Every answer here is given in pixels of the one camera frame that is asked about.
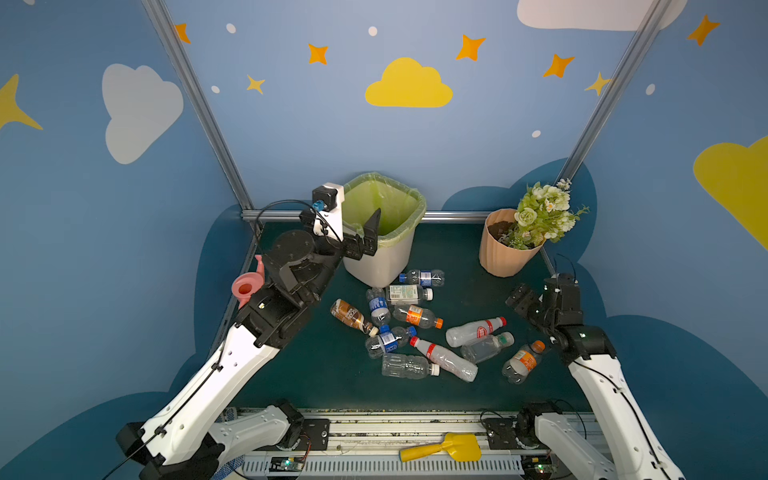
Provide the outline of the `white bottle red label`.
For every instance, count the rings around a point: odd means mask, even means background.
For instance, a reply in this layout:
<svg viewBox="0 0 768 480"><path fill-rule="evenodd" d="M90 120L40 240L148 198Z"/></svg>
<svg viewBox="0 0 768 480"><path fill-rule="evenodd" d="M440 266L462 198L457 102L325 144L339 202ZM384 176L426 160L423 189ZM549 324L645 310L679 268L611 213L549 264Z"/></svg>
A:
<svg viewBox="0 0 768 480"><path fill-rule="evenodd" d="M489 336L506 324L507 320L504 317L477 320L448 329L445 337L451 347L457 348Z"/></svg>

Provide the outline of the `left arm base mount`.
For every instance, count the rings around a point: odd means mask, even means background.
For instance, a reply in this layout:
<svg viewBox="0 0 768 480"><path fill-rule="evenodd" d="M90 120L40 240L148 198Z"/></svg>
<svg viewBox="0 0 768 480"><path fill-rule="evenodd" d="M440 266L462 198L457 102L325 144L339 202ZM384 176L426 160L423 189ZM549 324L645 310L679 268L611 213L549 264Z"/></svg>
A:
<svg viewBox="0 0 768 480"><path fill-rule="evenodd" d="M330 420L326 418L304 419L294 422L279 443L288 451L326 451L330 439Z"/></svg>

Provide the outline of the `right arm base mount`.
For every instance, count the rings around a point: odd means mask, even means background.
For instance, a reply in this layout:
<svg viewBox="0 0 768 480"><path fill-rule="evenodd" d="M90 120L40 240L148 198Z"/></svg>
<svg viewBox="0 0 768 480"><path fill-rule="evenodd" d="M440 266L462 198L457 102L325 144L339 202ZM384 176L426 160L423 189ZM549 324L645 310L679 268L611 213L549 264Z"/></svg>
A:
<svg viewBox="0 0 768 480"><path fill-rule="evenodd" d="M532 422L493 417L480 421L491 450L549 450L535 433Z"/></svg>

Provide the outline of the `white bottle red cap diagonal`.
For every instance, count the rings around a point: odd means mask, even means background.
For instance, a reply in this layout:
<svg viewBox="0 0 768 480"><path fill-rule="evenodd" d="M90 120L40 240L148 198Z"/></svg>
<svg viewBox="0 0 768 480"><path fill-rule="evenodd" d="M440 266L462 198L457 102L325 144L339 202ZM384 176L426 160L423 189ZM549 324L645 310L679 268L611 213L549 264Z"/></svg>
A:
<svg viewBox="0 0 768 480"><path fill-rule="evenodd" d="M454 374L462 381L471 383L476 379L478 367L452 350L418 337L411 338L410 344L430 362Z"/></svg>

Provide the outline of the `brown coffee bottle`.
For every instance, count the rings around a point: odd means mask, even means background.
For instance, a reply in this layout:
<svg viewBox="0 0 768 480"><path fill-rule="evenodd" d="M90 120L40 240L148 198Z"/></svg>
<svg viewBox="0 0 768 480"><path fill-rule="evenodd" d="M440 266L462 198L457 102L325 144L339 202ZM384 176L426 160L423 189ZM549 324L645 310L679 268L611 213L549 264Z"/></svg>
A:
<svg viewBox="0 0 768 480"><path fill-rule="evenodd" d="M330 308L331 315L346 326L359 330L369 337L375 336L379 329L365 319L364 315L351 304L342 299L337 299Z"/></svg>

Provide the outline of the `clear bottle green cap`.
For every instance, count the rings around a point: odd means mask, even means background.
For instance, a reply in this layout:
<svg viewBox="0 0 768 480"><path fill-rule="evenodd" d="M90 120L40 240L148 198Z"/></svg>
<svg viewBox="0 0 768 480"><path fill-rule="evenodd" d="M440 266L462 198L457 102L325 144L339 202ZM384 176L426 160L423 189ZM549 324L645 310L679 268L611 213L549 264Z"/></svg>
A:
<svg viewBox="0 0 768 480"><path fill-rule="evenodd" d="M503 332L498 335L489 334L477 341L461 347L462 357L469 362L477 365L487 361L502 350L514 344L515 338L512 333Z"/></svg>

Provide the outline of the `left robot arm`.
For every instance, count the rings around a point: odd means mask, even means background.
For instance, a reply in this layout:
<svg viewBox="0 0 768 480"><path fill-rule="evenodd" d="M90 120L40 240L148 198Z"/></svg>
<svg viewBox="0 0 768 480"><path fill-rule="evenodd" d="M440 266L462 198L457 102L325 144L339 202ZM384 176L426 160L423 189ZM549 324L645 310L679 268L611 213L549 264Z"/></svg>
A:
<svg viewBox="0 0 768 480"><path fill-rule="evenodd" d="M376 253L379 210L361 235L331 227L333 217L313 205L301 212L302 228L282 233L263 253L266 283L238 310L207 362L157 414L117 434L126 458L141 464L140 478L210 479L250 451L299 442L304 418L286 400L229 423L218 418L310 321L342 259Z"/></svg>

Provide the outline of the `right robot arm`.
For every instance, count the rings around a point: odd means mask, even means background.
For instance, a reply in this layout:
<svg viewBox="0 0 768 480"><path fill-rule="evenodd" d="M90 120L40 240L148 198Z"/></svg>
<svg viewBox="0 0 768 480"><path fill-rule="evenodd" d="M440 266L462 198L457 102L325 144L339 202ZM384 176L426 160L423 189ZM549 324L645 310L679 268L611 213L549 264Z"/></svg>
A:
<svg viewBox="0 0 768 480"><path fill-rule="evenodd" d="M550 402L517 415L515 437L527 449L546 448L577 479L683 479L632 395L606 333L584 323L580 286L571 274L544 281L541 294L520 284L506 304L549 338L583 391L611 453L606 457L570 426Z"/></svg>

